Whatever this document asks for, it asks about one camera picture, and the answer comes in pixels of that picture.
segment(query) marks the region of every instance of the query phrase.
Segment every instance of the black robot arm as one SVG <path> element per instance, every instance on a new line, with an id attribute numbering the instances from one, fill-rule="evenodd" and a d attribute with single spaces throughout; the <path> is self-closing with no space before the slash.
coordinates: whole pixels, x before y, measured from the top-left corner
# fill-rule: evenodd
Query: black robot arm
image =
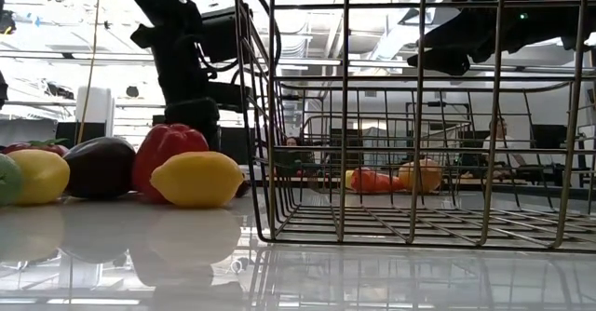
<path id="1" fill-rule="evenodd" d="M 452 0 L 453 2 L 493 2 L 497 0 Z M 506 0 L 547 1 L 547 0 Z M 596 31 L 596 9 L 587 10 L 584 41 Z M 565 49 L 576 47 L 578 7 L 505 7 L 500 25 L 501 50 L 515 53 L 522 47 L 560 37 Z M 496 9 L 483 7 L 460 8 L 453 19 L 425 35 L 427 70 L 450 75 L 462 75 L 476 63 L 488 61 L 494 54 Z M 587 51 L 589 47 L 574 49 Z M 418 65 L 418 56 L 408 59 Z"/>
<path id="2" fill-rule="evenodd" d="M 201 68 L 199 58 L 236 58 L 234 9 L 201 15 L 192 0 L 134 1 L 153 27 L 141 25 L 130 38 L 153 52 L 166 122 L 196 128 L 215 145 L 219 107 L 240 112 L 244 101 L 239 86 L 211 82 L 215 73 Z"/>

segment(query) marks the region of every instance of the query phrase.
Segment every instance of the yellow cable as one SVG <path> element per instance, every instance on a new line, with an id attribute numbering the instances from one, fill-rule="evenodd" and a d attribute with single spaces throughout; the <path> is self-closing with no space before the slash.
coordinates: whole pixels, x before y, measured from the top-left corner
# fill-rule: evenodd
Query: yellow cable
<path id="1" fill-rule="evenodd" d="M 87 82 L 87 93 L 85 94 L 85 104 L 83 105 L 83 114 L 81 115 L 81 128 L 78 131 L 78 138 L 76 144 L 83 141 L 83 129 L 85 129 L 85 117 L 87 115 L 87 107 L 89 104 L 89 95 L 91 94 L 91 80 L 93 78 L 93 67 L 95 66 L 95 53 L 97 52 L 97 28 L 100 21 L 100 0 L 95 3 L 95 23 L 93 25 L 93 48 L 91 50 L 91 67 L 89 68 L 89 80 Z"/>

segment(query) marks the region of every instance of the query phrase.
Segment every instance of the red bell pepper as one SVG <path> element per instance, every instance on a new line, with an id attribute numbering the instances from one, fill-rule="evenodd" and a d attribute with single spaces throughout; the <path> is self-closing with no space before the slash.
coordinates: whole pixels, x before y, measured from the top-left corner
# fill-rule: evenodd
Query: red bell pepper
<path id="1" fill-rule="evenodd" d="M 359 194 L 383 194 L 401 191 L 405 188 L 399 177 L 370 169 L 356 169 L 352 174 L 350 187 Z"/>
<path id="2" fill-rule="evenodd" d="M 153 171 L 172 156 L 208 150 L 203 134 L 186 125 L 157 125 L 151 128 L 137 152 L 132 169 L 134 189 L 143 193 L 149 202 L 168 203 L 150 183 Z"/>

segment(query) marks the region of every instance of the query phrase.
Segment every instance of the plastic vegetable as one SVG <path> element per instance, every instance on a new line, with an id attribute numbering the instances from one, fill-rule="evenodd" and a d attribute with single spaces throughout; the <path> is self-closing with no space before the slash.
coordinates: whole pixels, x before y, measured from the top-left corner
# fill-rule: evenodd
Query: plastic vegetable
<path id="1" fill-rule="evenodd" d="M 19 166 L 24 180 L 17 205 L 55 202 L 64 192 L 70 168 L 62 157 L 42 150 L 20 150 L 7 154 Z"/>
<path id="2" fill-rule="evenodd" d="M 240 184 L 240 186 L 236 190 L 236 194 L 234 195 L 234 197 L 236 197 L 236 198 L 240 198 L 240 197 L 246 195 L 249 192 L 249 190 L 251 189 L 251 183 L 246 180 L 246 177 L 244 176 L 244 174 L 242 174 L 242 178 L 244 181 Z"/>
<path id="3" fill-rule="evenodd" d="M 66 192 L 86 199 L 111 199 L 132 190 L 135 152 L 124 139 L 104 137 L 81 142 L 64 160 L 71 169 Z"/>
<path id="4" fill-rule="evenodd" d="M 352 173 L 350 187 L 362 194 L 391 193 L 403 190 L 405 187 L 400 178 L 370 169 L 356 169 Z"/>
<path id="5" fill-rule="evenodd" d="M 171 203 L 184 208 L 225 206 L 244 177 L 238 164 L 217 152 L 183 153 L 157 168 L 151 184 Z"/>
<path id="6" fill-rule="evenodd" d="M 428 194 L 435 191 L 443 180 L 443 173 L 439 163 L 426 158 L 420 160 L 421 185 L 418 191 L 422 194 Z M 414 178 L 413 162 L 406 163 L 400 167 L 400 180 L 408 191 L 413 190 Z"/>
<path id="7" fill-rule="evenodd" d="M 134 189 L 153 203 L 168 203 L 151 184 L 151 174 L 170 157 L 187 152 L 209 151 L 203 134 L 186 125 L 157 125 L 142 142 L 132 170 Z"/>
<path id="8" fill-rule="evenodd" d="M 59 156 L 64 156 L 68 153 L 68 148 L 64 147 L 60 142 L 64 142 L 66 139 L 52 139 L 44 142 L 31 141 L 31 142 L 19 142 L 9 145 L 7 148 L 2 150 L 3 154 L 9 154 L 23 149 L 39 149 L 47 152 L 56 153 Z"/>
<path id="9" fill-rule="evenodd" d="M 12 204 L 23 190 L 22 171 L 8 155 L 0 155 L 0 206 Z"/>

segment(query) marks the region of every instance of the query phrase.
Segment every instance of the cable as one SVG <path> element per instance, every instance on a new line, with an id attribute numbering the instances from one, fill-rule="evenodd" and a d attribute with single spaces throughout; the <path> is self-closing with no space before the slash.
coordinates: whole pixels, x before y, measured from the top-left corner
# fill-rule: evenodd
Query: cable
<path id="1" fill-rule="evenodd" d="M 78 131 L 78 137 L 76 138 L 76 144 L 83 141 L 83 130 L 85 129 L 85 118 L 87 116 L 87 108 L 89 104 L 89 95 L 91 94 L 91 80 L 93 79 L 93 67 L 95 66 L 95 54 L 97 53 L 97 29 L 100 21 L 100 1 L 97 0 L 95 3 L 95 24 L 93 28 L 93 46 L 91 49 L 91 66 L 89 68 L 89 80 L 87 82 L 87 92 L 85 94 L 85 104 L 83 105 L 83 114 L 81 115 L 81 128 Z"/>
<path id="2" fill-rule="evenodd" d="M 198 45 L 199 45 L 198 52 L 197 52 L 198 58 L 201 60 L 201 63 L 203 63 L 203 65 L 205 65 L 205 67 L 207 67 L 207 69 L 209 69 L 212 73 L 226 72 L 226 71 L 234 68 L 238 64 L 238 59 L 235 59 L 230 64 L 223 66 L 221 68 L 214 67 L 213 65 L 211 65 L 211 63 L 209 63 L 209 62 L 207 62 L 207 60 L 205 60 L 205 55 L 203 54 L 203 49 L 200 47 L 200 43 L 198 43 Z"/>
<path id="3" fill-rule="evenodd" d="M 263 7 L 264 12 L 267 15 L 271 14 L 271 9 L 269 8 L 269 5 L 267 4 L 266 0 L 258 0 L 258 1 L 259 1 L 259 4 L 261 4 L 261 6 Z M 273 70 L 276 70 L 277 67 L 278 67 L 278 64 L 279 64 L 279 59 L 281 58 L 281 32 L 279 31 L 278 23 L 277 22 L 275 22 L 273 33 L 275 34 L 276 43 L 278 44 L 278 46 L 276 47 L 276 54 L 274 56 L 273 66 L 272 66 Z M 236 80 L 237 80 L 238 76 L 240 75 L 240 71 L 247 72 L 248 69 L 246 69 L 246 68 L 238 68 L 236 70 L 236 72 L 234 73 L 234 75 L 232 76 L 231 84 L 235 84 L 236 83 Z"/>

